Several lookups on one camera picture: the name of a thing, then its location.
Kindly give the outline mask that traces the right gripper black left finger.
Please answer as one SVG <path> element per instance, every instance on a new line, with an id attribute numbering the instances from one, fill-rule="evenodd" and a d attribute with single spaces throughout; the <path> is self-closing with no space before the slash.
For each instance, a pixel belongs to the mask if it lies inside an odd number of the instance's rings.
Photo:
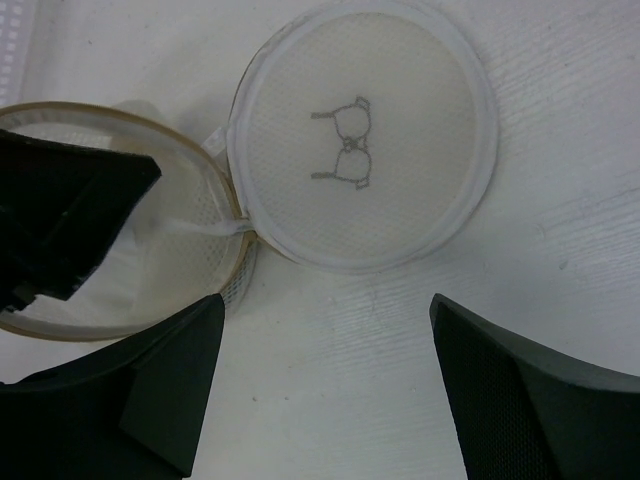
<path id="1" fill-rule="evenodd" d="M 191 476 L 225 321 L 207 296 L 91 354 L 1 386 L 4 479 Z"/>

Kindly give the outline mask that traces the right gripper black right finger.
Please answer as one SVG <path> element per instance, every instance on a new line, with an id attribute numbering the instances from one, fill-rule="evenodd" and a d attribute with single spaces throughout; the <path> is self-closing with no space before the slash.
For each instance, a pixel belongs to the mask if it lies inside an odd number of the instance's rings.
<path id="1" fill-rule="evenodd" d="M 636 479 L 639 379 L 437 294 L 434 345 L 470 479 Z"/>

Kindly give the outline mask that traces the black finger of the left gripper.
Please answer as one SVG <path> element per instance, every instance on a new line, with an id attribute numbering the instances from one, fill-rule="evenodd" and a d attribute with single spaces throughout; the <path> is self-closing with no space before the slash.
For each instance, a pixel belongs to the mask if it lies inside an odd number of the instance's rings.
<path id="1" fill-rule="evenodd" d="M 1 133 L 1 308 L 69 299 L 159 180 L 146 155 Z"/>

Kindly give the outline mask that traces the round white mesh laundry bag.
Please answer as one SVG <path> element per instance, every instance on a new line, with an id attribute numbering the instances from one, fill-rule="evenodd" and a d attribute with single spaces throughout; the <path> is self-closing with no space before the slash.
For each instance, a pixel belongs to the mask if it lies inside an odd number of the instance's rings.
<path id="1" fill-rule="evenodd" d="M 227 123 L 201 143 L 143 100 L 18 104 L 2 110 L 1 128 L 160 168 L 70 299 L 40 294 L 1 317 L 23 335 L 72 341 L 136 333 L 211 294 L 240 296 L 258 241 L 345 274 L 422 258 L 481 201 L 499 134 L 476 52 L 417 1 L 341 1 L 298 17 L 255 54 Z"/>

